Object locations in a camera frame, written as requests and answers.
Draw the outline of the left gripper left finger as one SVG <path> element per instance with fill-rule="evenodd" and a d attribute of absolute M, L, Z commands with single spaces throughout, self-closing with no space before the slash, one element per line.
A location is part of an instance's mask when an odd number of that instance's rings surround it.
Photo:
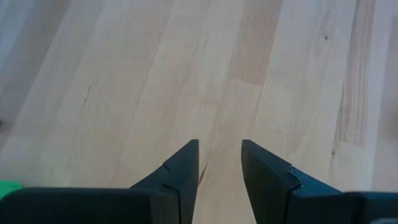
<path fill-rule="evenodd" d="M 199 179 L 199 140 L 192 139 L 151 174 L 131 186 L 176 193 L 180 224 L 192 224 Z"/>

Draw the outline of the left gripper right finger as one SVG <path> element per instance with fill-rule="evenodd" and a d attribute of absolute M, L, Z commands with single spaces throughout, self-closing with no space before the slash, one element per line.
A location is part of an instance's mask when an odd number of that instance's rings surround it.
<path fill-rule="evenodd" d="M 303 173 L 291 163 L 244 139 L 244 184 L 257 224 L 314 224 L 341 192 Z"/>

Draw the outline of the green plastic basket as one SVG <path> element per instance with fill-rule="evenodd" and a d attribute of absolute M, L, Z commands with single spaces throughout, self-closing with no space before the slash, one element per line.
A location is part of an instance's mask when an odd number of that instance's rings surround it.
<path fill-rule="evenodd" d="M 0 180 L 0 200 L 7 194 L 19 190 L 22 185 L 18 182 L 13 182 L 10 180 Z"/>

